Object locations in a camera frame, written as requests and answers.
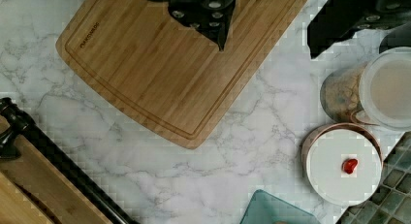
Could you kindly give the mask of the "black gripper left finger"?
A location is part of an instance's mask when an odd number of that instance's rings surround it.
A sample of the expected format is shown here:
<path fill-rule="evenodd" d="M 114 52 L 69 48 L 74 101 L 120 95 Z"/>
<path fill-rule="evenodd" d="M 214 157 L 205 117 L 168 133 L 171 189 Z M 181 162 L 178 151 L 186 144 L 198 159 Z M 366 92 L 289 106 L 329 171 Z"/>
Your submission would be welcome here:
<path fill-rule="evenodd" d="M 224 50 L 236 0 L 147 0 L 167 2 L 169 15 L 184 27 L 197 32 Z"/>

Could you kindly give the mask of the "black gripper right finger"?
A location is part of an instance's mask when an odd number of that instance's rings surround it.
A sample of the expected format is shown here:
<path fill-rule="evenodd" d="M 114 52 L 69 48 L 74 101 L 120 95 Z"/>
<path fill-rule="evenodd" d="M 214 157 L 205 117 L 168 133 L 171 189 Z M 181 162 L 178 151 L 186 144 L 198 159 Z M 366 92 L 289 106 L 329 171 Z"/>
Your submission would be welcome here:
<path fill-rule="evenodd" d="M 352 39 L 356 32 L 390 30 L 379 52 L 410 46 L 411 0 L 328 0 L 307 27 L 312 58 L 333 44 Z"/>

